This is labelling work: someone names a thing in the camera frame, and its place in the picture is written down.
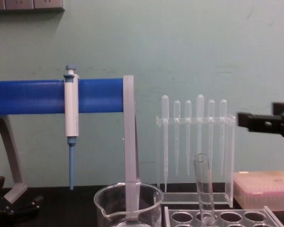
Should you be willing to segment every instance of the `glass test tube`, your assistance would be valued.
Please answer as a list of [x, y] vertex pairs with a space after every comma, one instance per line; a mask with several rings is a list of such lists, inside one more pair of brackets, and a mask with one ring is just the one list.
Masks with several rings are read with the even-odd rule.
[[216, 219], [213, 206], [212, 174], [207, 155], [196, 154], [194, 166], [202, 226], [214, 227]]

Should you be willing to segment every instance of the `pipette tip box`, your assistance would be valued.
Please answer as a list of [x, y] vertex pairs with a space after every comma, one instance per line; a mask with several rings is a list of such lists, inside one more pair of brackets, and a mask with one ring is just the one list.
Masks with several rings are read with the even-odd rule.
[[284, 210], [284, 171], [235, 172], [234, 198], [243, 209]]

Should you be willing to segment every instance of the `green wall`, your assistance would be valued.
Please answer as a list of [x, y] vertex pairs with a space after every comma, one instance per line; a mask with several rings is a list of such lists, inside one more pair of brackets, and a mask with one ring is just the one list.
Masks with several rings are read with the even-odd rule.
[[[203, 94], [229, 112], [284, 102], [284, 1], [65, 0], [64, 13], [0, 15], [0, 80], [135, 75], [142, 180], [156, 182], [160, 97]], [[68, 185], [63, 115], [12, 116], [28, 186]], [[81, 114], [76, 185], [124, 180], [123, 115]], [[284, 170], [284, 138], [236, 130], [235, 170]], [[11, 174], [0, 141], [0, 175]]]

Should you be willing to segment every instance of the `glass beaker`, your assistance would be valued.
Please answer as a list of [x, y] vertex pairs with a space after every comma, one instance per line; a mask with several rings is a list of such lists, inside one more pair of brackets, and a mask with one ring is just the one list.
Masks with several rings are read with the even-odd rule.
[[117, 183], [94, 197], [98, 227], [161, 227], [163, 192], [141, 182]]
[[213, 206], [212, 173], [207, 155], [196, 154], [194, 166], [202, 226], [214, 227], [216, 219]]

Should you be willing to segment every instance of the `dropper rack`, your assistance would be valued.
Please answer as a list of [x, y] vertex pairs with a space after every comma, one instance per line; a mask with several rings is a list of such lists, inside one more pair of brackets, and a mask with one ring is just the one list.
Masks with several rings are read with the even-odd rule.
[[161, 117], [157, 126], [157, 186], [164, 191], [163, 204], [198, 204], [196, 191], [172, 192], [169, 183], [195, 183], [193, 157], [205, 153], [209, 157], [213, 182], [225, 183], [224, 192], [214, 192], [215, 204], [233, 204], [235, 117], [227, 114], [227, 102], [219, 101], [215, 114], [215, 101], [207, 101], [204, 117], [204, 96], [196, 99], [196, 114], [192, 114], [192, 102], [175, 100], [169, 106], [169, 97], [161, 99]]

